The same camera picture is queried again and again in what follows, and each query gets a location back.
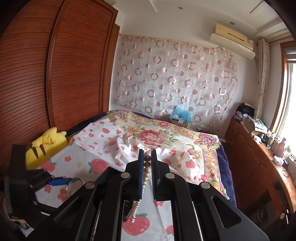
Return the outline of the green jade bangle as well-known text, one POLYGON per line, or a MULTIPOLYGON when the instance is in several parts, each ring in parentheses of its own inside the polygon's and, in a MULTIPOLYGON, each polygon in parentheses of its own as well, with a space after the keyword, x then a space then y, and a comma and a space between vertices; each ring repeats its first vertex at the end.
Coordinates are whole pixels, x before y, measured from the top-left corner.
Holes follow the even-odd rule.
POLYGON ((83 182, 80 178, 72 178, 68 184, 66 185, 66 197, 69 198, 72 194, 74 194, 78 189, 83 186, 83 182))

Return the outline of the yellow plush toy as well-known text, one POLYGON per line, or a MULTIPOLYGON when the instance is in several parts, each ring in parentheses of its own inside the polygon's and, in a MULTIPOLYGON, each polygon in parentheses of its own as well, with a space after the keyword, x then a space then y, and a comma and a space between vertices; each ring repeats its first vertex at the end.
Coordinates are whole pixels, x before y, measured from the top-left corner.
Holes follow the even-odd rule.
POLYGON ((26 168, 33 170, 67 147, 67 132, 58 132, 56 127, 46 130, 25 148, 26 168))

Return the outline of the strawberry flower print sheet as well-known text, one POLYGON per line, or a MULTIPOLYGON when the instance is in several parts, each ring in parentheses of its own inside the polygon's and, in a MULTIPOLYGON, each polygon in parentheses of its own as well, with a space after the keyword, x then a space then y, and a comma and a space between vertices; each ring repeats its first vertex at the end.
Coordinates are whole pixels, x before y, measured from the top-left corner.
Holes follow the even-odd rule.
MULTIPOLYGON (((126 135, 106 116, 72 137, 70 144, 43 163, 40 169, 56 177, 94 181, 107 167, 123 172, 129 162, 137 160, 139 150, 138 146, 128 146, 126 135)), ((65 188, 47 185, 36 193, 37 200, 58 207, 67 200, 65 188)), ((153 200, 151 176, 135 221, 123 222, 121 237, 121 240, 174 240, 171 204, 153 200)))

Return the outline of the blue fluffy toy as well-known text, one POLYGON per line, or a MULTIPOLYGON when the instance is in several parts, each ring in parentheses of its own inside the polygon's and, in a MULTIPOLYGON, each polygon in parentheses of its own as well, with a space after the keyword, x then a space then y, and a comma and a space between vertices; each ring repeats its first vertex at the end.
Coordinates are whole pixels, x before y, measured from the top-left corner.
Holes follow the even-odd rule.
POLYGON ((170 113, 170 120, 172 119, 189 123, 191 121, 191 113, 186 109, 176 106, 170 113))

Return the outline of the pink circle pattern curtain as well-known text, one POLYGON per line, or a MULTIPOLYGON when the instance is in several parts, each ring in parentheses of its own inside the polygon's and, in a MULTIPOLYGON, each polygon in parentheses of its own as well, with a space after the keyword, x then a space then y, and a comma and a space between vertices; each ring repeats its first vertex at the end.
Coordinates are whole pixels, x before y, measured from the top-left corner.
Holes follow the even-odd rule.
POLYGON ((115 62, 115 101, 160 118, 187 111, 190 123, 220 132, 238 84, 237 64, 221 49, 188 42, 121 35, 115 62))

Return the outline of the brown wooden side cabinet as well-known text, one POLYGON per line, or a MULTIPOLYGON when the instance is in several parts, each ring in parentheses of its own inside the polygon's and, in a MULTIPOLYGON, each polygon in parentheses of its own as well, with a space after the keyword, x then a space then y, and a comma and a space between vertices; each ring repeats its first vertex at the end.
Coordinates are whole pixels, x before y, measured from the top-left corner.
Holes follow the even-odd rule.
POLYGON ((225 140, 237 207, 250 216, 260 206, 271 203, 277 219, 291 217, 295 212, 295 185, 286 169, 274 164, 273 152, 258 144, 234 119, 225 140))

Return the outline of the dark clothes pile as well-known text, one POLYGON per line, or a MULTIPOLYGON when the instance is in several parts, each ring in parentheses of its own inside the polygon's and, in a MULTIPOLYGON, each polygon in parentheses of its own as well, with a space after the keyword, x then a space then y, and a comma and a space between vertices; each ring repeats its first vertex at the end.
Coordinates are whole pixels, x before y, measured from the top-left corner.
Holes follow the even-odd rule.
POLYGON ((234 118, 237 120, 243 121, 248 116, 254 118, 255 108, 250 106, 249 104, 242 102, 236 109, 234 118))

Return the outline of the brown wooden wardrobe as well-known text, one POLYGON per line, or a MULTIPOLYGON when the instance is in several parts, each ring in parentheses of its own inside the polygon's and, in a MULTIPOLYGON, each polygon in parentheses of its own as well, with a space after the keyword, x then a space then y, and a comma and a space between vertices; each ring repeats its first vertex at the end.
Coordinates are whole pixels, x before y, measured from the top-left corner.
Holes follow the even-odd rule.
POLYGON ((1 174, 14 144, 109 108, 118 11, 105 1, 24 1, 1 36, 1 174))

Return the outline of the pink bottle on cabinet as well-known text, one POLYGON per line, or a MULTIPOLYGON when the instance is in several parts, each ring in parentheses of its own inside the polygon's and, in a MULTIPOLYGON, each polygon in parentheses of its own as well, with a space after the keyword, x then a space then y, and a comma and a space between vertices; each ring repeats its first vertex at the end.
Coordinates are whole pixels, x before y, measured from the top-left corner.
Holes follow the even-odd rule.
POLYGON ((277 145, 276 149, 274 150, 274 154, 280 158, 283 156, 283 153, 285 151, 285 142, 286 142, 286 139, 283 138, 281 142, 277 145))

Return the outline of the white air conditioner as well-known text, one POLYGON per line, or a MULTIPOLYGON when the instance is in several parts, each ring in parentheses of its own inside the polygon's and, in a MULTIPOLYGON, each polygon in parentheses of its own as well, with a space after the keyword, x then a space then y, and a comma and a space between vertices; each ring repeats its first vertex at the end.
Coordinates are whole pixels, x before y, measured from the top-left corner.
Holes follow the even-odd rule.
POLYGON ((246 59, 255 58, 254 42, 247 36, 224 25, 215 25, 210 41, 246 59))

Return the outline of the window with wooden frame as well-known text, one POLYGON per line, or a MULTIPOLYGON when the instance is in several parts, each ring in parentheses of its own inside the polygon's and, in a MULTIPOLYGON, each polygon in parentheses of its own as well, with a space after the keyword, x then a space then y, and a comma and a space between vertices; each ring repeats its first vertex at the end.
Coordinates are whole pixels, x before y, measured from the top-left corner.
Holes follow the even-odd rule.
POLYGON ((285 112, 288 103, 290 82, 288 80, 288 63, 285 48, 295 48, 295 41, 277 43, 276 48, 270 54, 269 93, 271 100, 277 97, 273 119, 270 124, 271 131, 277 136, 280 135, 285 112))

